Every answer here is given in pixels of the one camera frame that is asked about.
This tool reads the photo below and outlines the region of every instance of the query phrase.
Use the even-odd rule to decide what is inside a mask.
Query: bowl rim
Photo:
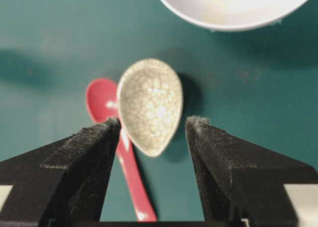
[[[246,31],[246,30],[251,30],[251,29],[255,29],[255,28],[259,28],[262,26],[266,26],[268,24],[271,24],[277,20],[280,20],[284,17],[286,17],[287,15],[291,14],[292,12],[294,12],[295,10],[299,9],[302,5],[304,5],[308,0],[304,0],[302,2],[300,2],[299,4],[297,4],[297,6],[295,6],[292,10],[287,11],[287,12],[282,12],[280,14],[278,14],[277,16],[270,18],[270,19],[263,19],[260,20],[258,22],[251,22],[251,23],[246,23],[246,24],[241,24],[241,25],[218,25],[218,24],[213,24],[213,23],[207,23],[207,22],[202,22],[199,21],[195,18],[192,18],[188,15],[185,15],[184,13],[180,12],[179,10],[177,10],[176,8],[174,8],[170,3],[168,3],[167,0],[160,0],[169,10],[171,10],[172,12],[174,12],[176,15],[178,15],[179,17],[181,17],[182,19],[184,19],[185,21],[188,21],[194,25],[203,27],[203,28],[208,28],[211,30],[217,30],[217,31]]]

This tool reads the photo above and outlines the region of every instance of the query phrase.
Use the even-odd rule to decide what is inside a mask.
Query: green table surface
[[[281,25],[211,33],[159,0],[0,0],[0,160],[89,126],[85,89],[144,58],[180,75],[184,112],[157,158],[136,156],[160,221],[203,220],[189,115],[318,167],[318,0]],[[103,221],[136,220],[114,161]]]

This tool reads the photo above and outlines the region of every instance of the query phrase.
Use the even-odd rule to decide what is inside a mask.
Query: spoon handle
[[[127,180],[128,189],[133,201],[138,221],[157,221],[156,214],[148,199],[136,164],[134,150],[124,129],[121,129],[116,150],[119,162]]]

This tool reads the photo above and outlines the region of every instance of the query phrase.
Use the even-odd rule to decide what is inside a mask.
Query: red spoon
[[[117,84],[106,78],[93,80],[86,91],[86,105],[92,120],[101,123],[108,117],[118,116],[116,107]],[[155,212],[143,186],[131,141],[122,128],[116,150],[119,162],[127,180],[138,221],[156,221]]]

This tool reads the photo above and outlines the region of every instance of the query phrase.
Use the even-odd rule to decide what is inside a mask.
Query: ceramic spoon
[[[86,91],[86,105],[94,122],[101,123],[108,117],[118,116],[116,92],[117,84],[112,80],[98,78],[90,83]],[[120,132],[116,154],[127,180],[138,221],[156,221],[155,212],[138,171],[132,143],[124,128]]]
[[[183,107],[177,73],[156,59],[141,60],[122,75],[117,90],[121,123],[145,155],[159,156],[170,143]]]

